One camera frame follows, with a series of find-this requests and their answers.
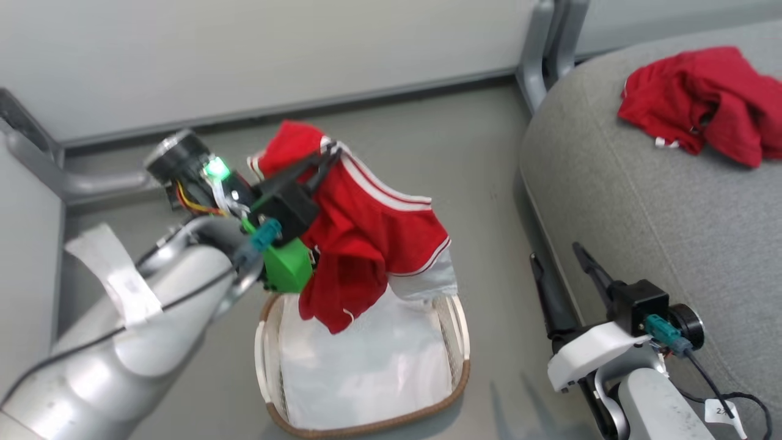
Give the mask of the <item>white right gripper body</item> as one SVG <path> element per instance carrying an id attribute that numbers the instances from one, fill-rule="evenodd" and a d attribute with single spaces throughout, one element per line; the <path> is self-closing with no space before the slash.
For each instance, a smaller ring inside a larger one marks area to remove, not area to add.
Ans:
<path id="1" fill-rule="evenodd" d="M 548 362 L 547 375 L 551 387 L 559 392 L 570 382 L 586 378 L 587 374 L 622 356 L 637 343 L 648 340 L 648 334 L 632 336 L 615 322 L 594 326 L 566 343 Z"/>

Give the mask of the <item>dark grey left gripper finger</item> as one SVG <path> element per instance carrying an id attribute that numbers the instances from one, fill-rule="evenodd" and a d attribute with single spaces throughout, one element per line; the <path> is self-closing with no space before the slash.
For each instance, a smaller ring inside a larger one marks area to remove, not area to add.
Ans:
<path id="1" fill-rule="evenodd" d="M 283 193 L 290 189 L 301 189 L 307 197 L 312 196 L 313 193 L 307 191 L 307 180 L 315 173 L 316 163 L 321 156 L 335 156 L 335 153 L 330 150 L 325 153 L 311 153 L 271 177 L 254 184 L 252 192 L 260 199 L 282 197 Z"/>
<path id="2" fill-rule="evenodd" d="M 307 180 L 308 193 L 315 193 L 324 183 L 330 171 L 340 162 L 341 156 L 321 156 L 316 163 L 315 173 Z"/>

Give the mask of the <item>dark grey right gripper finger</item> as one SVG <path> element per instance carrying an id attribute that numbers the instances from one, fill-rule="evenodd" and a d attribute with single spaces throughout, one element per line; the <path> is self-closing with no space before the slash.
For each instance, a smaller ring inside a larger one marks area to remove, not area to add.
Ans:
<path id="1" fill-rule="evenodd" d="M 540 309 L 544 317 L 547 338 L 557 340 L 579 326 L 569 299 L 559 291 L 555 279 L 546 270 L 537 253 L 530 254 L 530 266 L 535 279 Z"/>
<path id="2" fill-rule="evenodd" d="M 581 270 L 594 282 L 603 301 L 613 301 L 612 278 L 606 270 L 591 256 L 581 243 L 573 243 L 572 250 L 578 259 Z"/>

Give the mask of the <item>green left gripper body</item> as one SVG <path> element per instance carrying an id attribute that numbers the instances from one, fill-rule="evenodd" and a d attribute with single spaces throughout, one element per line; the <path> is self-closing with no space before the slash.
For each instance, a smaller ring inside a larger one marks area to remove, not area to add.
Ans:
<path id="1" fill-rule="evenodd" d="M 301 293 L 313 275 L 309 248 L 299 239 L 282 247 L 272 244 L 256 264 L 242 268 L 257 272 L 257 281 L 272 293 Z"/>

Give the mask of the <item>red white-striped sports garment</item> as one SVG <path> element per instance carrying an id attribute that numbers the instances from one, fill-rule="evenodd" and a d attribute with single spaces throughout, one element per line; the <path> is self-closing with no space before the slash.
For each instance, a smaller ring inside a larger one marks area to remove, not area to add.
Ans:
<path id="1" fill-rule="evenodd" d="M 388 290 L 413 303 L 457 295 L 451 239 L 432 200 L 383 183 L 343 142 L 308 123 L 284 122 L 247 164 L 265 179 L 327 152 L 340 159 L 316 190 L 320 214 L 302 235 L 318 263 L 299 295 L 301 318 L 338 334 Z"/>

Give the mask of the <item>grey fabric sofa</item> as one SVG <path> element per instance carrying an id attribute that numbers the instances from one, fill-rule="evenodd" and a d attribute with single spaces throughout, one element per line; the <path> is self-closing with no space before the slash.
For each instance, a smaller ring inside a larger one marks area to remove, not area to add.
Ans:
<path id="1" fill-rule="evenodd" d="M 782 440 L 782 162 L 741 167 L 712 148 L 657 148 L 618 118 L 637 68 L 687 50 L 735 46 L 782 79 L 782 20 L 669 37 L 584 62 L 547 93 L 519 167 L 561 278 L 587 324 L 605 307 L 572 251 L 615 279 L 647 279 L 704 322 L 696 353 L 722 392 L 757 396 Z"/>

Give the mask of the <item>white cloth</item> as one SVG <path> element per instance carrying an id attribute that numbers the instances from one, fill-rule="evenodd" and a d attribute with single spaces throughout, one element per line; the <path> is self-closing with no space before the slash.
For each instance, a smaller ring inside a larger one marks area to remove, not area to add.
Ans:
<path id="1" fill-rule="evenodd" d="M 401 417 L 453 392 L 446 339 L 435 309 L 457 295 L 448 247 L 427 270 L 391 276 L 377 303 L 349 315 L 338 334 L 299 315 L 299 296 L 282 300 L 281 374 L 293 428 L 327 431 Z"/>

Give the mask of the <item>white wicker laundry basket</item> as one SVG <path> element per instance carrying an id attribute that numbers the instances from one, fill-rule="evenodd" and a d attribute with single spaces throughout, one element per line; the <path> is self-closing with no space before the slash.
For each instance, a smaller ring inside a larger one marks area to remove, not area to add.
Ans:
<path id="1" fill-rule="evenodd" d="M 439 299 L 434 304 L 439 314 L 442 336 L 446 339 L 451 357 L 453 392 L 449 397 L 438 404 L 401 417 L 352 428 L 327 431 L 293 428 L 288 423 L 285 394 L 282 389 L 280 328 L 284 297 L 285 295 L 274 295 L 263 307 L 254 340 L 254 362 L 258 387 L 266 403 L 266 409 L 274 423 L 288 434 L 305 440 L 344 440 L 344 438 L 373 435 L 433 417 L 455 404 L 463 395 L 471 373 L 471 339 L 460 298 L 451 296 Z"/>

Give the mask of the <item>white tape strip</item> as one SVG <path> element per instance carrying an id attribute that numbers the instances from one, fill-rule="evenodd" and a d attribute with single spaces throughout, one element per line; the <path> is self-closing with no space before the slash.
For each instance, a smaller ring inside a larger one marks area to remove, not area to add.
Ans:
<path id="1" fill-rule="evenodd" d="M 137 326 L 163 312 L 163 306 L 135 268 L 125 245 L 106 223 L 87 229 L 65 244 L 101 282 L 122 323 Z"/>

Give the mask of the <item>grey partition foot with caster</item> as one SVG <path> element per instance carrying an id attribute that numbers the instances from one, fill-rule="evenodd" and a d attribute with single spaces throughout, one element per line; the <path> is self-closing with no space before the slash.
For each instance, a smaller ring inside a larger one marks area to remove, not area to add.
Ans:
<path id="1" fill-rule="evenodd" d="M 0 87 L 0 133 L 9 153 L 66 204 L 84 204 L 159 188 L 145 172 L 76 174 L 64 168 L 65 149 L 6 87 Z"/>

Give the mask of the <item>grey partition bottom rail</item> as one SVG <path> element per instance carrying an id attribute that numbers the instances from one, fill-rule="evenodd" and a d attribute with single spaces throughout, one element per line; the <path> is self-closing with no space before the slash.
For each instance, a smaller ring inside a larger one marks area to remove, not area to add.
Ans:
<path id="1" fill-rule="evenodd" d="M 270 108 L 245 109 L 245 111 L 226 112 L 217 116 L 191 118 L 181 122 L 162 123 L 162 125 L 131 129 L 121 131 L 121 133 L 101 134 L 100 136 L 85 137 L 83 139 L 72 139 L 62 142 L 62 147 L 67 153 L 76 152 L 81 149 L 95 149 L 102 145 L 115 142 L 126 142 L 134 139 L 143 139 L 159 136 L 161 133 L 170 133 L 178 129 L 187 127 L 211 127 L 215 125 L 226 125 L 228 123 L 242 123 L 246 120 L 263 119 L 272 117 L 282 117 L 294 114 L 309 114 L 310 112 L 329 112 L 330 108 L 344 108 L 344 106 L 357 106 L 364 103 L 372 104 L 383 100 L 393 100 L 394 98 L 424 97 L 436 93 L 449 93 L 451 90 L 466 90 L 470 87 L 489 87 L 494 84 L 515 83 L 516 67 L 502 68 L 470 73 L 457 77 L 449 77 L 434 81 L 425 81 L 424 83 L 405 84 L 405 86 L 383 87 L 368 92 L 352 93 L 341 95 L 341 97 L 318 98 L 305 102 L 270 106 Z"/>

